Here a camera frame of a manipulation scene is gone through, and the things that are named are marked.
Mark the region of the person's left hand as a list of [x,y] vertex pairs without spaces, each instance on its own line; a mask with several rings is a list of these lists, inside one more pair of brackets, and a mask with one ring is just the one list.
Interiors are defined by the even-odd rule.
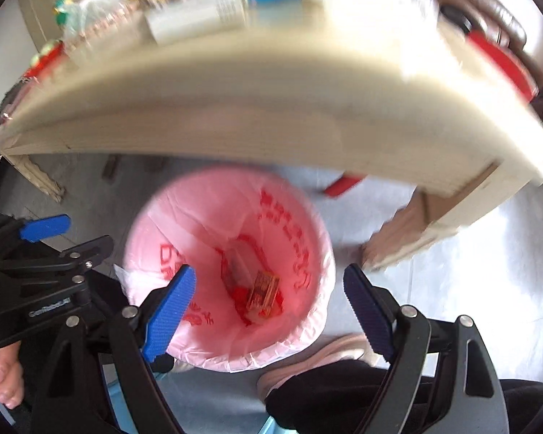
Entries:
[[0,403],[15,409],[24,396],[23,368],[19,362],[20,343],[0,348]]

